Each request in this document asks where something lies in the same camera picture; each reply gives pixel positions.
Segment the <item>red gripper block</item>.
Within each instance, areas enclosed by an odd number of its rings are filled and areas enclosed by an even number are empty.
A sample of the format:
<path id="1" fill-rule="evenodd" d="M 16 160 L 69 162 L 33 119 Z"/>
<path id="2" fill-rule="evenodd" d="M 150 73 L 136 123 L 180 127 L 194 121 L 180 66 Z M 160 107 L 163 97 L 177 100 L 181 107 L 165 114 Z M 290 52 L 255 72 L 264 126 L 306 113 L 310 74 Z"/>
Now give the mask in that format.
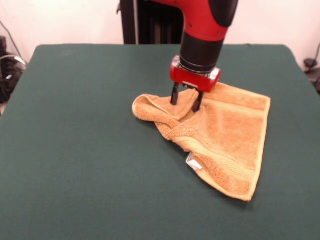
<path id="1" fill-rule="evenodd" d="M 221 77 L 221 70 L 215 67 L 209 73 L 196 73 L 187 70 L 181 65 L 180 57 L 175 56 L 170 66 L 170 78 L 174 83 L 170 104 L 176 105 L 179 98 L 179 85 L 185 85 L 198 90 L 198 97 L 193 104 L 194 113 L 200 110 L 204 93 L 210 93 Z"/>

